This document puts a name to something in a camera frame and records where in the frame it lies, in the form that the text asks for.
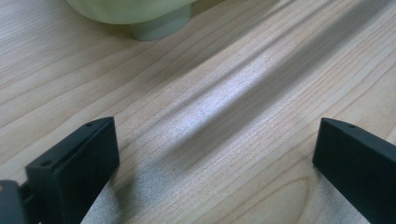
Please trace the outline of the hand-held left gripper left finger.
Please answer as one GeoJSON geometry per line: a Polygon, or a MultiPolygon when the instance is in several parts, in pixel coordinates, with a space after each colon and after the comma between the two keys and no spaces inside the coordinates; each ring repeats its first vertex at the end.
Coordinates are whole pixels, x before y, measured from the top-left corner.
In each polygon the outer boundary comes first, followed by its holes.
{"type": "Polygon", "coordinates": [[[114,119],[82,125],[25,167],[33,222],[79,224],[119,165],[114,119]]]}

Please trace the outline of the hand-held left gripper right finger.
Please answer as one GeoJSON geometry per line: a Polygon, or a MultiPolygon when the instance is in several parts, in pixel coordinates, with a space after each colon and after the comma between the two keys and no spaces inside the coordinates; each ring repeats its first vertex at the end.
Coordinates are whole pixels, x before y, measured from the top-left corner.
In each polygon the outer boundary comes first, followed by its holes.
{"type": "Polygon", "coordinates": [[[396,146],[323,118],[313,164],[371,224],[396,224],[396,146]]]}

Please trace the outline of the pale green ceramic bowl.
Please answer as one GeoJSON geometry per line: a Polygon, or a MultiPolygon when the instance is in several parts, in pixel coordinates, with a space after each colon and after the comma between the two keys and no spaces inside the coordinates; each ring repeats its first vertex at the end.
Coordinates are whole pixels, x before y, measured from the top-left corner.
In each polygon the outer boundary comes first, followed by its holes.
{"type": "Polygon", "coordinates": [[[108,24],[129,25],[132,36],[151,41],[171,35],[191,18],[197,0],[66,0],[83,16],[108,24]]]}

